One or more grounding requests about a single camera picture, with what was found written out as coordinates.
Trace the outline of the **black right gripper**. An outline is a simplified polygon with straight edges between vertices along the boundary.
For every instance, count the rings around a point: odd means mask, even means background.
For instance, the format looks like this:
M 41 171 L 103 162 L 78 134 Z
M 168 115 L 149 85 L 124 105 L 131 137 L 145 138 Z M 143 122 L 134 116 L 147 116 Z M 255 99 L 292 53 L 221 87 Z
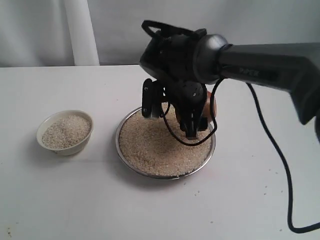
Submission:
M 205 116 L 207 104 L 207 87 L 193 81 L 169 81 L 164 85 L 164 91 L 169 103 L 175 108 L 175 116 L 180 129 L 185 132 L 188 140 L 196 140 L 198 131 L 208 128 L 208 118 Z

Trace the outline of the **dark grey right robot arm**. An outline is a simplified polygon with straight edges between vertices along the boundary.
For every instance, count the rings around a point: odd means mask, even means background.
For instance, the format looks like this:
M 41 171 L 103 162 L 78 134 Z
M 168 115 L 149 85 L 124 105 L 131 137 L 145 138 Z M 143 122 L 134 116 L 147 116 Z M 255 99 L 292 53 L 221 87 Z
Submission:
M 233 45 L 205 29 L 146 28 L 151 37 L 140 58 L 150 75 L 142 87 L 142 115 L 161 117 L 163 102 L 179 112 L 189 139 L 206 129 L 205 85 L 221 79 L 279 89 L 290 94 L 299 121 L 320 131 L 320 45 L 284 43 Z

